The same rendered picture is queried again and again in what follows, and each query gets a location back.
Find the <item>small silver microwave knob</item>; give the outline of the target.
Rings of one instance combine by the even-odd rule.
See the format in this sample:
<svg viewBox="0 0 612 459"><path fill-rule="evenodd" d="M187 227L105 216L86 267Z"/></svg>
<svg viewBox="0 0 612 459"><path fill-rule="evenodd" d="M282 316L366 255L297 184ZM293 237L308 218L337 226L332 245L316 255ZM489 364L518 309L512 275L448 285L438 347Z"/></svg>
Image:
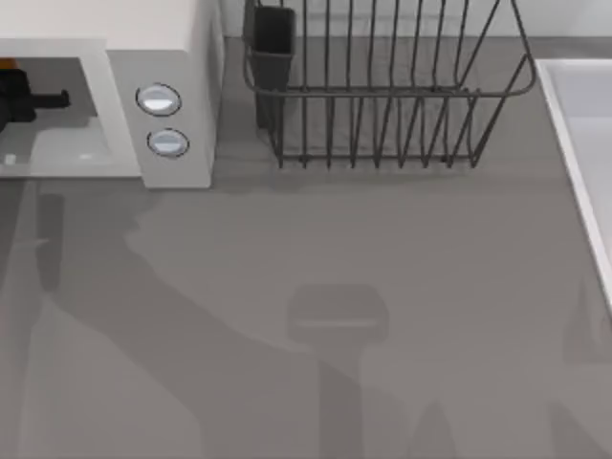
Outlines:
<svg viewBox="0 0 612 459"><path fill-rule="evenodd" d="M170 128L149 133L146 142L153 153L164 158L180 158L190 147L185 134Z"/></svg>

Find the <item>white sink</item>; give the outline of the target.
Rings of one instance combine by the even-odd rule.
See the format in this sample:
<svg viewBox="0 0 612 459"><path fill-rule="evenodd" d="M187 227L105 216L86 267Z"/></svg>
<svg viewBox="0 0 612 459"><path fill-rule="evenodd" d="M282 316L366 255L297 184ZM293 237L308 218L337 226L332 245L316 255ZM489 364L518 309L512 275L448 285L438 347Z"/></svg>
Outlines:
<svg viewBox="0 0 612 459"><path fill-rule="evenodd" d="M535 65L612 314L612 58Z"/></svg>

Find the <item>pale microwave oven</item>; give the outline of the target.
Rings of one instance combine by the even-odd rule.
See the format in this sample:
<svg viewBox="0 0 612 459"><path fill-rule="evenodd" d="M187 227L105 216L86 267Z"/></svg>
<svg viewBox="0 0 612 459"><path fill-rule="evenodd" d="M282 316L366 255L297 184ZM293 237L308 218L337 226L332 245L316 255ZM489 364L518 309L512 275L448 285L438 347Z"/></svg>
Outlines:
<svg viewBox="0 0 612 459"><path fill-rule="evenodd" d="M225 45L219 0L0 0L0 57L33 94L66 90L71 106L35 110L0 133L0 180L138 178L149 188L208 188L217 144ZM139 88L181 96L169 117L144 113ZM164 158L147 135L181 131Z"/></svg>

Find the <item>dark grey cutlery holder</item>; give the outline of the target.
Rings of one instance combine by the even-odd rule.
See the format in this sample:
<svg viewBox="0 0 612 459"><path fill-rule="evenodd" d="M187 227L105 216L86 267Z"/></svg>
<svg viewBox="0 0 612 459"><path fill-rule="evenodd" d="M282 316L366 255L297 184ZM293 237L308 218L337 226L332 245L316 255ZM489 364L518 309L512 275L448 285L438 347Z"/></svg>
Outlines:
<svg viewBox="0 0 612 459"><path fill-rule="evenodd" d="M245 0L243 39L253 78L257 127L274 130L295 56L295 10Z"/></svg>

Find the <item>large silver microwave knob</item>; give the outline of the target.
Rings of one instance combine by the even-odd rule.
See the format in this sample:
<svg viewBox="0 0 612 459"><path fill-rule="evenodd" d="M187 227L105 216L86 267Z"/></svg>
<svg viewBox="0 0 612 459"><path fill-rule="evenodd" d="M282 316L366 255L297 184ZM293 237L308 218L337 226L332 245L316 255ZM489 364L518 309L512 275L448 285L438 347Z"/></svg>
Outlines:
<svg viewBox="0 0 612 459"><path fill-rule="evenodd" d="M144 113L153 117L169 117L182 107L180 94L171 86L161 83L139 88L136 102Z"/></svg>

